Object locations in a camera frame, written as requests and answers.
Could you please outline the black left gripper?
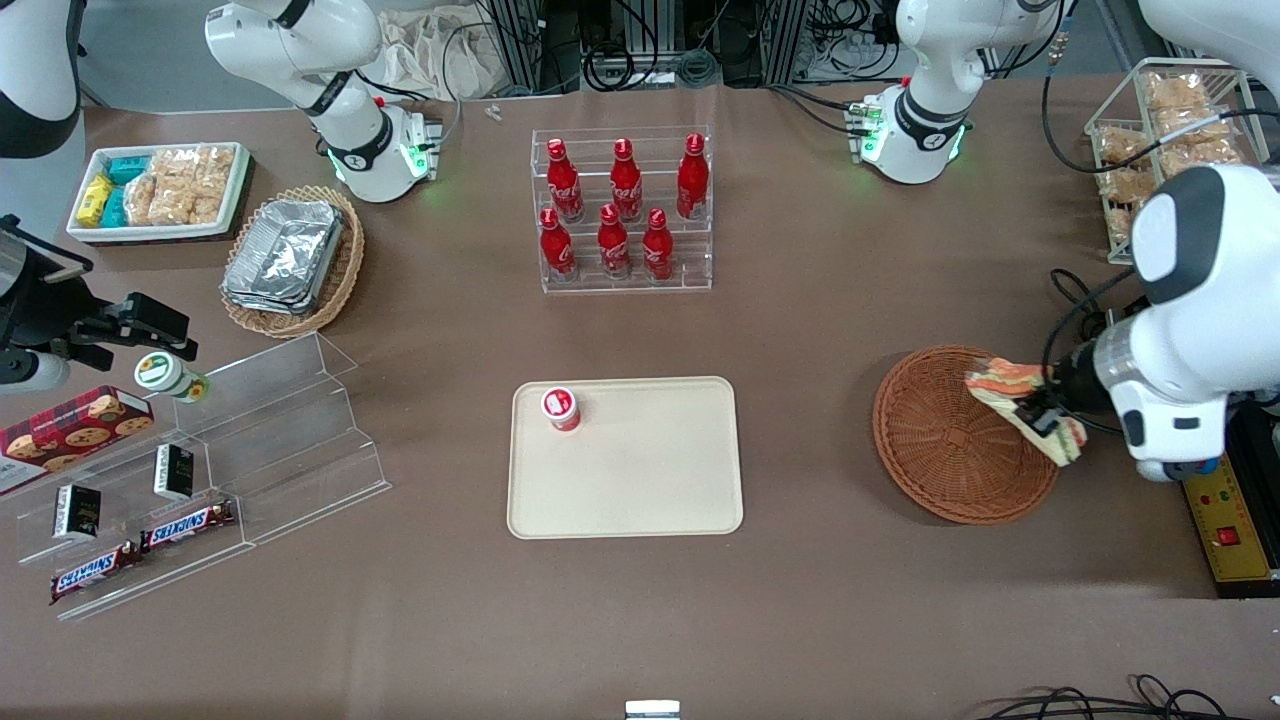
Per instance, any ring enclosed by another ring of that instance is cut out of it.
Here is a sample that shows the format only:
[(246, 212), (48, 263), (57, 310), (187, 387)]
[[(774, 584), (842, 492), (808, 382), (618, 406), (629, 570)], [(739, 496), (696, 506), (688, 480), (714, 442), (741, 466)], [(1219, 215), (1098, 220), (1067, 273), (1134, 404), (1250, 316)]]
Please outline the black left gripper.
[(1078, 345), (1048, 365), (1048, 388), (1038, 388), (1018, 400), (1018, 420), (1038, 437), (1059, 429), (1064, 413), (1100, 416), (1102, 384), (1094, 368), (1097, 340)]

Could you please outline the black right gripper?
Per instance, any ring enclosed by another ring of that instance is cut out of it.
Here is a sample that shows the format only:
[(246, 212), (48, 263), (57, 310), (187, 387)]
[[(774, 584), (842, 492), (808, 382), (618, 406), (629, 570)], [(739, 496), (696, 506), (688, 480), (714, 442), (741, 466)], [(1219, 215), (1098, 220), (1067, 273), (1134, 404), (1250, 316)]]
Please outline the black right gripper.
[(65, 255), (76, 266), (59, 263), (60, 249), (3, 219), (3, 347), (35, 348), (72, 331), (72, 343), (148, 347), (187, 363), (198, 356), (198, 342), (188, 336), (189, 318), (147, 295), (127, 295), (118, 304), (97, 300), (83, 278), (82, 258)]

